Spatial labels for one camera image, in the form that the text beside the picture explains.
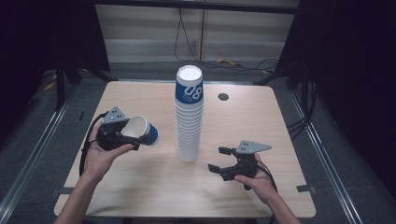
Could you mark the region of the black metal stand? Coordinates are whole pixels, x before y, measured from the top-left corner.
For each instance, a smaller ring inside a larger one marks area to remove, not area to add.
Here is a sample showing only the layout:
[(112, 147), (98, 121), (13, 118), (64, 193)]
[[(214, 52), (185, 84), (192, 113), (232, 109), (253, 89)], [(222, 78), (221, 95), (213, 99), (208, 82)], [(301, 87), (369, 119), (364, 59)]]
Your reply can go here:
[(116, 78), (105, 75), (100, 70), (73, 55), (63, 56), (58, 60), (56, 65), (57, 110), (65, 104), (64, 78), (67, 77), (71, 84), (79, 84), (82, 80), (82, 76), (79, 72), (80, 69), (86, 69), (105, 82), (117, 81)]

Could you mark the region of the metal floor rail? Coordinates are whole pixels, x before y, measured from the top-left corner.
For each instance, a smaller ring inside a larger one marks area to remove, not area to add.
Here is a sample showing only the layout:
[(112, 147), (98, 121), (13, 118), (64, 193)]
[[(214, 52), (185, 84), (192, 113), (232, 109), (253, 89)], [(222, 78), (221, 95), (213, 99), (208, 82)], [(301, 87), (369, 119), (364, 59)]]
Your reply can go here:
[(13, 213), (16, 204), (18, 203), (20, 197), (25, 191), (25, 188), (29, 180), (31, 179), (31, 176), (33, 175), (38, 163), (40, 162), (52, 136), (56, 132), (65, 111), (69, 107), (69, 102), (74, 97), (77, 89), (77, 84), (71, 86), (70, 92), (65, 97), (64, 102), (61, 103), (53, 113), (46, 129), (43, 131), (40, 139), (35, 144), (31, 155), (27, 159), (26, 163), (23, 165), (15, 181), (8, 189), (5, 197), (0, 202), (0, 224), (7, 224), (9, 217)]
[(313, 147), (318, 155), (318, 159), (331, 183), (332, 189), (336, 195), (338, 202), (340, 203), (344, 213), (346, 214), (346, 218), (349, 224), (363, 224), (357, 207), (355, 206), (353, 200), (347, 192), (347, 188), (345, 187), (342, 179), (340, 178), (340, 175), (336, 171), (335, 166), (333, 165), (332, 160), (326, 150), (326, 147), (324, 146), (321, 138), (319, 137), (314, 123), (308, 120), (307, 115), (303, 110), (302, 100), (299, 94), (296, 91), (290, 91), (290, 96), (296, 107), (299, 117), (303, 120), (303, 127), (307, 132), (311, 143), (313, 144)]

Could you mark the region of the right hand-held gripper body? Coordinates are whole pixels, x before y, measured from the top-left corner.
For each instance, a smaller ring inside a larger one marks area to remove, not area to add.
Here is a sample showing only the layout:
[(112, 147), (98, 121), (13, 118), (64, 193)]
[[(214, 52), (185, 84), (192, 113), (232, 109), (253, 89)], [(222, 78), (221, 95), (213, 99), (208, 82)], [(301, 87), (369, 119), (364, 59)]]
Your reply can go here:
[(264, 150), (271, 149), (270, 145), (242, 140), (236, 148), (236, 165), (226, 167), (229, 175), (222, 176), (224, 181), (234, 180), (236, 175), (254, 177), (257, 174), (257, 164), (255, 154)]

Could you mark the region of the stack of paper cups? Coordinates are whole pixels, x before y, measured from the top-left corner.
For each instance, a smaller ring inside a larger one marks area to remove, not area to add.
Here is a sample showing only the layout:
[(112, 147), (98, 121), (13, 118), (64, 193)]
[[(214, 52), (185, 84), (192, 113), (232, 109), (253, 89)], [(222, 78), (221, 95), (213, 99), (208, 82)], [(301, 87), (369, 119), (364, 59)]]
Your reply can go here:
[(204, 111), (203, 73), (195, 65), (177, 71), (175, 90), (177, 155), (182, 161), (198, 158)]

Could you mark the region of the person's left hand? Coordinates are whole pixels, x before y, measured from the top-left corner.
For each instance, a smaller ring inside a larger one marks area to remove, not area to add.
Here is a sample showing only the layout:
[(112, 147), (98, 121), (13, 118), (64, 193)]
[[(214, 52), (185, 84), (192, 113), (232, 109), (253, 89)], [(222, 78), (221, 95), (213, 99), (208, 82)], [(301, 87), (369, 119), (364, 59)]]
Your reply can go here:
[(103, 179), (117, 157), (134, 148), (133, 145), (127, 144), (109, 151), (102, 149), (96, 140), (99, 128), (100, 125), (97, 124), (92, 129), (92, 133), (89, 138), (87, 156), (85, 159), (85, 168), (81, 175), (82, 179), (88, 179), (95, 183), (98, 183)]

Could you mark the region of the blue white paper cup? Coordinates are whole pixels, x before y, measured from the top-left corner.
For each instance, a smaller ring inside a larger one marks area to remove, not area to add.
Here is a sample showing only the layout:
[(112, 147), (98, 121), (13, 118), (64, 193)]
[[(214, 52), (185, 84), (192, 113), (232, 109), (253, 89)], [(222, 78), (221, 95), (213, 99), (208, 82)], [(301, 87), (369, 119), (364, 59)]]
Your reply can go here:
[(143, 116), (131, 118), (121, 133), (128, 137), (139, 138), (146, 146), (156, 145), (160, 137), (158, 130)]

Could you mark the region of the yellow strip on floor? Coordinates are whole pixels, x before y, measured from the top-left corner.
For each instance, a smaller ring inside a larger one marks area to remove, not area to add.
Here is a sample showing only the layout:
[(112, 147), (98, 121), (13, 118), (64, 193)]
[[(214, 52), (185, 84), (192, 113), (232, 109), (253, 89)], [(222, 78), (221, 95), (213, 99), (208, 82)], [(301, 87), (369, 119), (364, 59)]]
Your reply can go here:
[(43, 91), (49, 91), (50, 89), (52, 89), (55, 86), (56, 81), (57, 81), (57, 75), (54, 74), (51, 76), (49, 83), (46, 84)]
[(217, 60), (217, 63), (227, 63), (228, 65), (239, 66), (239, 67), (243, 67), (244, 66), (242, 63), (234, 62), (234, 61), (230, 61), (230, 60)]

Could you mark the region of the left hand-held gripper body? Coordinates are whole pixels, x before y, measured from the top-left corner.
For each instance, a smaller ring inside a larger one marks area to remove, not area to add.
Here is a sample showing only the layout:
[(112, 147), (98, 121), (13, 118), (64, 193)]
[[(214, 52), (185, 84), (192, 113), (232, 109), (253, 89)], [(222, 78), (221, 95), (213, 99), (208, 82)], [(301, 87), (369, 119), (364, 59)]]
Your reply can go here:
[(117, 106), (111, 108), (102, 119), (97, 132), (96, 141), (98, 145), (104, 150), (113, 150), (126, 145), (127, 139), (121, 131), (129, 120)]

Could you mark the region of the black curtain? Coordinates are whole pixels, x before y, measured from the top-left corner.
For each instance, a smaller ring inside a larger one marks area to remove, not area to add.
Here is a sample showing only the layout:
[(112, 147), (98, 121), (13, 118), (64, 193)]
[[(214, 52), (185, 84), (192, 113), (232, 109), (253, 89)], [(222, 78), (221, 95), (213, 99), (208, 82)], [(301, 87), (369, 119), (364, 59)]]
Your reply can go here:
[(293, 63), (396, 199), (396, 0), (300, 0), (278, 65)]
[(0, 144), (16, 129), (45, 71), (109, 63), (94, 3), (0, 0)]

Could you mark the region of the black crossbar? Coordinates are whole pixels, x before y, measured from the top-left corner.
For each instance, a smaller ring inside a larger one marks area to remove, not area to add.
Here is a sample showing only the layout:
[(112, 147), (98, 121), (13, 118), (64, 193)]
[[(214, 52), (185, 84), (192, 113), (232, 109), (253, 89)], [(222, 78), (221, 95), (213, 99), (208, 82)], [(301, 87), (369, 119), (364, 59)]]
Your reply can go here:
[(219, 11), (274, 13), (274, 14), (297, 14), (297, 7), (275, 7), (258, 5), (238, 5), (226, 3), (207, 3), (195, 1), (172, 1), (172, 0), (90, 0), (96, 5), (129, 6), (129, 7), (164, 7), (164, 8), (187, 8)]

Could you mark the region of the person's right hand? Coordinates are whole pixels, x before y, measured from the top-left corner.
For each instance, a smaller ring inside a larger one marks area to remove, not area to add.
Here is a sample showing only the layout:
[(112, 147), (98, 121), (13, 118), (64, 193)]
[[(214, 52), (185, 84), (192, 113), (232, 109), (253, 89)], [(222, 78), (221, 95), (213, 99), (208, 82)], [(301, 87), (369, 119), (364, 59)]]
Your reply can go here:
[(270, 194), (277, 193), (273, 186), (268, 172), (265, 171), (261, 157), (258, 153), (255, 154), (256, 164), (258, 165), (257, 174), (254, 177), (247, 177), (244, 175), (237, 175), (234, 180), (247, 185), (253, 189), (258, 198), (263, 202), (263, 199)]

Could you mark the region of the thin vertical pole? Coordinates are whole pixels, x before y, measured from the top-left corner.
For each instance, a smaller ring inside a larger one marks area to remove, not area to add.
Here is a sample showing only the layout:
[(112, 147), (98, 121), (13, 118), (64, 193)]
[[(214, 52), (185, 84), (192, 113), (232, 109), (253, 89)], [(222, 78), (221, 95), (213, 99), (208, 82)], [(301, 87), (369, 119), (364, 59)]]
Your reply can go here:
[(201, 24), (200, 24), (200, 50), (199, 50), (199, 60), (202, 61), (204, 58), (205, 49), (205, 15), (206, 10), (202, 9), (201, 12)]

